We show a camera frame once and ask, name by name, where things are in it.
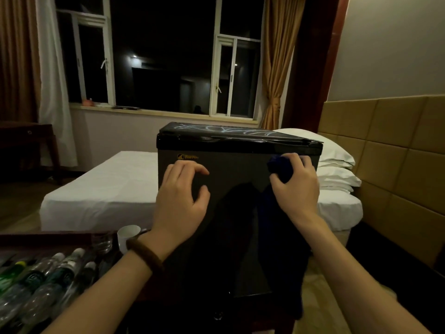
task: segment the brown bracelet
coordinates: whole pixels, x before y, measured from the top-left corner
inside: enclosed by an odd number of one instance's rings
[[[134,251],[148,267],[150,267],[153,274],[162,275],[165,272],[165,267],[162,261],[158,258],[156,254],[143,243],[141,243],[136,238],[127,239],[127,249]]]

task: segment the white cup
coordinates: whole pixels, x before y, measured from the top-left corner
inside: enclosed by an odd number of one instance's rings
[[[119,249],[122,254],[125,254],[127,249],[127,239],[133,238],[141,233],[141,228],[137,225],[127,225],[118,230]]]

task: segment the gold curtain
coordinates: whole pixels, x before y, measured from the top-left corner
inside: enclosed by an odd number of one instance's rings
[[[280,99],[306,0],[265,0],[263,91],[269,101],[262,128],[275,130]]]
[[[35,0],[0,0],[0,120],[37,122],[40,90]]]

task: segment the white sheer curtain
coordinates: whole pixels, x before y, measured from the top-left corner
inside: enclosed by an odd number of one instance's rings
[[[55,1],[36,0],[36,12],[42,82],[39,123],[53,125],[54,134],[57,137],[60,165],[75,167],[77,166],[76,148]],[[52,165],[46,147],[42,149],[41,162],[44,166]]]

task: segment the headboard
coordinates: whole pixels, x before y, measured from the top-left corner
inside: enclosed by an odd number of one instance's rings
[[[364,222],[433,267],[445,243],[445,95],[325,102],[318,130],[356,160]]]

